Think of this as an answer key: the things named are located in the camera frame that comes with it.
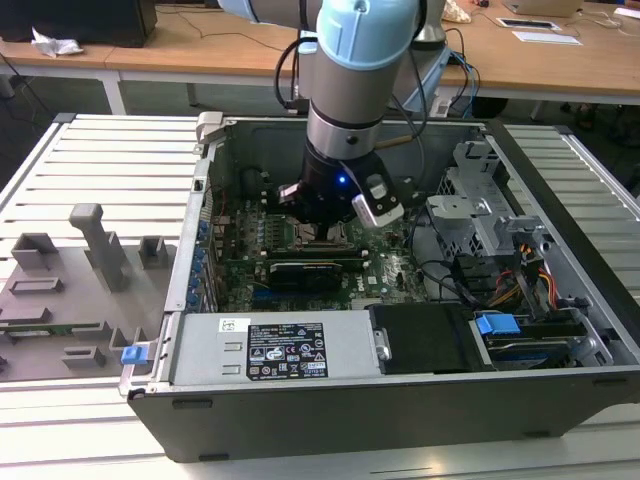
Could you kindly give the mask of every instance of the computer case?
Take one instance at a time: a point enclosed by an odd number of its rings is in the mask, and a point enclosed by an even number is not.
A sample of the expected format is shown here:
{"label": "computer case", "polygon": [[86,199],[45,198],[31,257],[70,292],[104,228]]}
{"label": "computer case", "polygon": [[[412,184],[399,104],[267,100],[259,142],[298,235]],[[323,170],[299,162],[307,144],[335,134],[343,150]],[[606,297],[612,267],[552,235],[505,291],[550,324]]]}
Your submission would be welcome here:
{"label": "computer case", "polygon": [[7,42],[44,35],[80,45],[142,47],[156,25],[154,0],[0,0],[0,36]]}

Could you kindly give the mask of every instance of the power supply label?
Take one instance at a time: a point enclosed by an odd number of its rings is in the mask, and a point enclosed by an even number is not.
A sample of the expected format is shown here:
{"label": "power supply label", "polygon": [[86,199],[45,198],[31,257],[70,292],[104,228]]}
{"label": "power supply label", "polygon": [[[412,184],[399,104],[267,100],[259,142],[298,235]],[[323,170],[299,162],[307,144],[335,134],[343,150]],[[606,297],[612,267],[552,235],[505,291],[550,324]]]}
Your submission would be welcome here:
{"label": "power supply label", "polygon": [[321,323],[250,325],[247,377],[293,380],[329,376]]}

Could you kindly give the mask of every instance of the motherboard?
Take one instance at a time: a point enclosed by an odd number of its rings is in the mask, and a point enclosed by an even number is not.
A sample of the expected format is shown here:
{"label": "motherboard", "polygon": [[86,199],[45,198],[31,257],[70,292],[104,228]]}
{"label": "motherboard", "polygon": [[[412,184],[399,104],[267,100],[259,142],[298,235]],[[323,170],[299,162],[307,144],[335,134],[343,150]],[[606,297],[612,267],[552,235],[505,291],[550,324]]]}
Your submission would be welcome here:
{"label": "motherboard", "polygon": [[323,239],[310,224],[231,201],[213,216],[209,256],[219,311],[362,310],[425,301],[411,265],[411,220],[369,230],[356,218]]}

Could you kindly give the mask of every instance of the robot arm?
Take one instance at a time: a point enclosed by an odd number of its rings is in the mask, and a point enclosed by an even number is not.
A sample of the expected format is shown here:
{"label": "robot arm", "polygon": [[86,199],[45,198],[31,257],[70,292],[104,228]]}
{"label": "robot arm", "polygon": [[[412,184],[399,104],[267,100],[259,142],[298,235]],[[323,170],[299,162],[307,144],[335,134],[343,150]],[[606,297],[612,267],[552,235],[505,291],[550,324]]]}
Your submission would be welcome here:
{"label": "robot arm", "polygon": [[402,216],[402,204],[375,153],[378,130],[417,27],[444,47],[445,0],[221,0],[257,22],[315,30],[318,49],[300,181],[280,202],[320,231],[354,212],[369,227]]}

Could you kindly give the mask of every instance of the desk leg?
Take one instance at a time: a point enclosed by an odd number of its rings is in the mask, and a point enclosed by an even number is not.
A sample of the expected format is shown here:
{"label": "desk leg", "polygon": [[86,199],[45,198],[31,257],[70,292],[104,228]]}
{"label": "desk leg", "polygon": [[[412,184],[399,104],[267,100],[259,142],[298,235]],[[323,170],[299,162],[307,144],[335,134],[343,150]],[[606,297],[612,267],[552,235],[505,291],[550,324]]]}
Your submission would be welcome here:
{"label": "desk leg", "polygon": [[197,107],[200,105],[198,103],[198,97],[196,95],[196,85],[195,83],[187,83],[187,97],[189,98],[189,105],[192,107]]}
{"label": "desk leg", "polygon": [[107,94],[111,113],[113,115],[126,115],[127,109],[124,106],[122,92],[120,91],[120,76],[118,72],[105,71],[100,76],[100,81],[104,86],[104,92]]}

